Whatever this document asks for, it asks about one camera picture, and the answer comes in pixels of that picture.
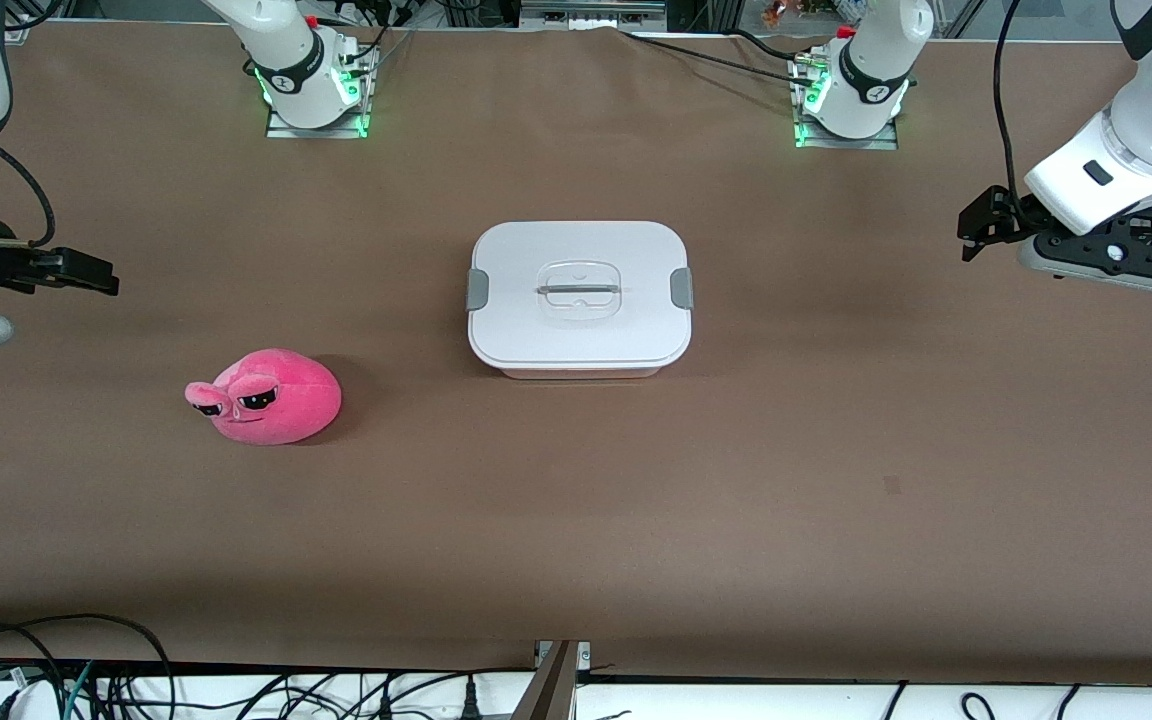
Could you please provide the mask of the pink plush toy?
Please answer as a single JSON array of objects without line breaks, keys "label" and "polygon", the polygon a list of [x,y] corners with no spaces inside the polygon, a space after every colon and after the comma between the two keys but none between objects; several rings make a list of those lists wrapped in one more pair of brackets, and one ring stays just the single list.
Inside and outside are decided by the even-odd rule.
[{"label": "pink plush toy", "polygon": [[319,361],[287,348],[247,354],[214,381],[188,382],[185,402],[230,441],[293,445],[338,419],[343,393]]}]

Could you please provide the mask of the white box lid grey clips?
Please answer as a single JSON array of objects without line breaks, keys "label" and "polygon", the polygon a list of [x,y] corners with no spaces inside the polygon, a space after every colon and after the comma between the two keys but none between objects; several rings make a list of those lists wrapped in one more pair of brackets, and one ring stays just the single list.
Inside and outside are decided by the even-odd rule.
[{"label": "white box lid grey clips", "polygon": [[467,338],[506,363],[649,363],[692,338],[685,243],[657,222],[507,222],[476,241]]}]

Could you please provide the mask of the pink translucent plastic box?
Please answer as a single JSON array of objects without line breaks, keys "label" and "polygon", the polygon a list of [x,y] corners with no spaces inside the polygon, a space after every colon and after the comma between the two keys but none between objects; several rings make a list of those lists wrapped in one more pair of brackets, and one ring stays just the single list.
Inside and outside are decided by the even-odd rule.
[{"label": "pink translucent plastic box", "polygon": [[482,357],[485,365],[516,381],[636,381],[653,377],[679,357],[649,363],[506,363]]}]

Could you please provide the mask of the colourful background items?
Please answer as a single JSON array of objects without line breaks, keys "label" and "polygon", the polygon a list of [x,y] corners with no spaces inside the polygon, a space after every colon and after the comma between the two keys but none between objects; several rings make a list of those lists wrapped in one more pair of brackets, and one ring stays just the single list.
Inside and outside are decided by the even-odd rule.
[{"label": "colourful background items", "polygon": [[867,0],[765,0],[760,18],[768,28],[781,26],[788,20],[820,20],[838,26],[855,26],[867,12]]}]

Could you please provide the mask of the brown table cover sheet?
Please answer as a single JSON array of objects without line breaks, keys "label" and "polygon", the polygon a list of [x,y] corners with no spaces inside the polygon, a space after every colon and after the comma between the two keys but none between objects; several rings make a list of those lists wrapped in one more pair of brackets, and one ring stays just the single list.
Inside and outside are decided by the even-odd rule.
[{"label": "brown table cover sheet", "polygon": [[[50,23],[1,145],[115,300],[0,291],[0,621],[106,612],[177,662],[1152,683],[1152,293],[960,259],[1000,181],[988,44],[893,152],[799,149],[776,82],[613,31],[391,35],[372,131],[274,141],[227,26]],[[650,220],[694,336],[645,381],[468,347],[473,243]],[[241,445],[247,354],[338,419]]]}]

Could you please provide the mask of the white bench board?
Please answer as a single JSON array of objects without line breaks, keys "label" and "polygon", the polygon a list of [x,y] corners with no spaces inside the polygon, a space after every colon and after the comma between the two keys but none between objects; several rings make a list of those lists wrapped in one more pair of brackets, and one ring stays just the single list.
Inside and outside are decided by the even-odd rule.
[{"label": "white bench board", "polygon": [[[467,679],[414,674],[97,680],[99,697],[0,679],[9,720],[460,720]],[[576,689],[575,720],[1152,720],[1152,687],[614,683]]]}]

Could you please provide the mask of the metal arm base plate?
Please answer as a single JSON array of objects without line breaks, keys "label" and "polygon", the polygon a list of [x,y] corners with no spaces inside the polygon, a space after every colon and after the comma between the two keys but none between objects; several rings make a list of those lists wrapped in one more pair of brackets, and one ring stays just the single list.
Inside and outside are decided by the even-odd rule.
[{"label": "metal arm base plate", "polygon": [[355,38],[340,45],[346,53],[306,82],[291,101],[260,79],[268,106],[265,135],[270,138],[366,138],[370,132],[380,47],[358,46]]},{"label": "metal arm base plate", "polygon": [[791,88],[794,141],[799,149],[895,150],[899,147],[896,118],[902,86],[896,99],[878,105],[865,105],[846,99],[854,88],[844,81],[832,78],[828,58],[814,53],[799,53],[786,61],[794,79],[805,79],[805,85]]}]

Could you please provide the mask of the aluminium frame bar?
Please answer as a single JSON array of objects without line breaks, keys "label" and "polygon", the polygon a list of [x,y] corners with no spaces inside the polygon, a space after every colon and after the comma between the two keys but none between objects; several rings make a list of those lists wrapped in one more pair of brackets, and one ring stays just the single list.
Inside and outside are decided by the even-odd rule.
[{"label": "aluminium frame bar", "polygon": [[594,29],[667,32],[666,0],[520,0],[520,29]]}]

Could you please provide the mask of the aluminium profile post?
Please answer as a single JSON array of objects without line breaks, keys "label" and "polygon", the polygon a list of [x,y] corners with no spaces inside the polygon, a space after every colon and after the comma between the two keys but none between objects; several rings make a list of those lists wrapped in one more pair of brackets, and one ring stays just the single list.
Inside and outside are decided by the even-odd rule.
[{"label": "aluminium profile post", "polygon": [[591,669],[586,641],[539,641],[536,669],[509,720],[575,720],[576,685]]}]

